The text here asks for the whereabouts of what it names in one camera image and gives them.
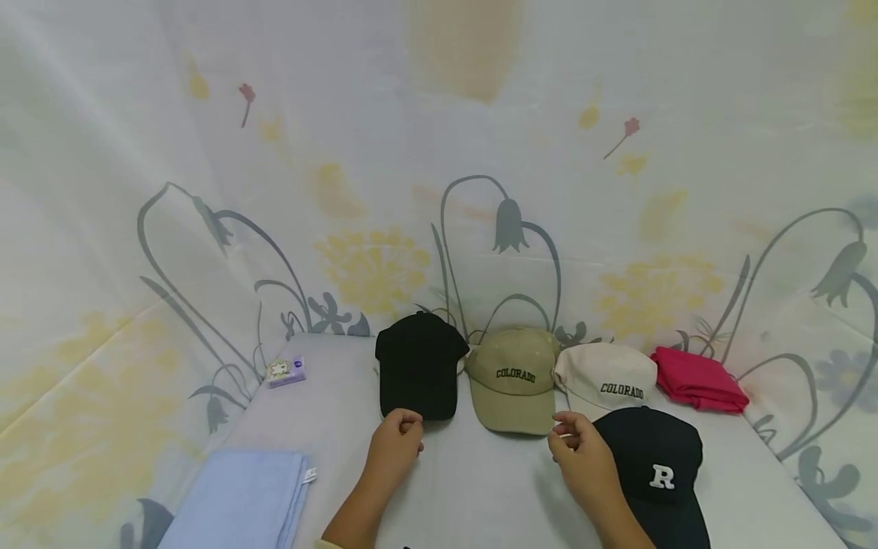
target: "pink flower print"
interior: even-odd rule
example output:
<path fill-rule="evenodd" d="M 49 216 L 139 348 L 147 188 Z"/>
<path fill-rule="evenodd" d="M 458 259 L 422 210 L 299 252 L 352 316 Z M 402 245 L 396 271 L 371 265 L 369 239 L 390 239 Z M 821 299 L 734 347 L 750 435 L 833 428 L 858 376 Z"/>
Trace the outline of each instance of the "pink flower print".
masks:
<path fill-rule="evenodd" d="M 609 151 L 605 156 L 604 160 L 607 160 L 610 155 L 615 153 L 615 150 L 619 148 L 619 145 L 622 145 L 623 141 L 628 139 L 631 135 L 636 134 L 640 131 L 640 120 L 632 118 L 631 120 L 625 120 L 625 135 L 616 143 L 613 150 Z"/>
<path fill-rule="evenodd" d="M 256 94 L 253 92 L 253 88 L 250 87 L 250 84 L 243 83 L 238 88 L 238 91 L 247 99 L 247 110 L 244 111 L 244 121 L 241 122 L 241 127 L 244 127 L 247 124 L 247 116 L 250 114 L 250 104 L 253 103 L 253 100 L 256 99 Z"/>

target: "person's left hand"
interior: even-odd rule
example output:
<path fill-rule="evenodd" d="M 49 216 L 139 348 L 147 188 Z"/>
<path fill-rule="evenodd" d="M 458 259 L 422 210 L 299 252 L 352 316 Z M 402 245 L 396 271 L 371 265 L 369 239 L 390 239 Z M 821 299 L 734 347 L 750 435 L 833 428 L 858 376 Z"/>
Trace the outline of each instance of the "person's left hand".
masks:
<path fill-rule="evenodd" d="M 421 414 L 403 408 L 388 414 L 372 435 L 361 481 L 371 489 L 396 491 L 424 449 L 423 421 Z"/>

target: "khaki baseball cap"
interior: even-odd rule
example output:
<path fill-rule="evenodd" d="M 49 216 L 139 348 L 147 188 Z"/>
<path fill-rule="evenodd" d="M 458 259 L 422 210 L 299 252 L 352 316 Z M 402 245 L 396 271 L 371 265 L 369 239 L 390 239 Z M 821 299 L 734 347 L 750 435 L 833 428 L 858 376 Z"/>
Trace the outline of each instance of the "khaki baseball cap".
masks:
<path fill-rule="evenodd" d="M 570 409 L 595 421 L 613 410 L 643 406 L 655 393 L 658 367 L 637 349 L 587 343 L 561 351 L 555 381 Z"/>
<path fill-rule="evenodd" d="M 466 359 L 472 406 L 487 429 L 548 435 L 555 425 L 552 369 L 558 342 L 549 332 L 510 329 L 488 335 Z"/>

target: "cream baseball cap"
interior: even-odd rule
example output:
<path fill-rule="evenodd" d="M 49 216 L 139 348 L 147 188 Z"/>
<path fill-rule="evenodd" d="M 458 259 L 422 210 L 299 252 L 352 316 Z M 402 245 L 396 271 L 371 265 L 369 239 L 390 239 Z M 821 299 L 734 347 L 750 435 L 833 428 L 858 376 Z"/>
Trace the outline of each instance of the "cream baseball cap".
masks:
<path fill-rule="evenodd" d="M 637 349 L 616 343 L 587 343 L 564 349 L 555 382 L 570 409 L 591 421 L 619 408 L 643 406 L 655 392 L 658 367 Z"/>

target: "light blue towel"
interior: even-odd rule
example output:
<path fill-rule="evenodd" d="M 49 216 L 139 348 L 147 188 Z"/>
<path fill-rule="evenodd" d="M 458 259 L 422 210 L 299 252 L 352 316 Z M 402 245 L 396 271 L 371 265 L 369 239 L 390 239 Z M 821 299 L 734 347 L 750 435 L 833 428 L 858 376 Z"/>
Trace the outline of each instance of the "light blue towel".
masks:
<path fill-rule="evenodd" d="M 307 468 L 308 457 L 293 451 L 214 452 L 159 549 L 290 549 Z"/>

